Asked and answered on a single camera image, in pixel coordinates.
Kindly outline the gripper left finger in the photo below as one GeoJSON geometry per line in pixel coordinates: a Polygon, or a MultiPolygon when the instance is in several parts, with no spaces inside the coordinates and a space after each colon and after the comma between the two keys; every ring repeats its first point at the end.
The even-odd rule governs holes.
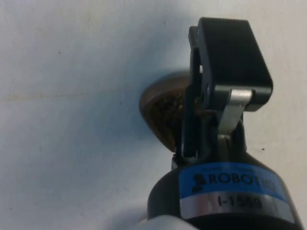
{"type": "Polygon", "coordinates": [[[180,158],[183,160],[202,160],[212,151],[214,112],[205,110],[208,90],[203,89],[206,82],[202,75],[198,27],[189,28],[190,68],[189,84],[183,100],[183,120],[180,158]]]}

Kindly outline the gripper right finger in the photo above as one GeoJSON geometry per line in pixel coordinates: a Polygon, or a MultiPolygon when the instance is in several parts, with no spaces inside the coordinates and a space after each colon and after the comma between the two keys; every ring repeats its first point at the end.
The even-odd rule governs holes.
{"type": "Polygon", "coordinates": [[[270,99],[273,82],[246,20],[202,17],[197,25],[199,157],[246,151],[243,114],[270,99]]]}

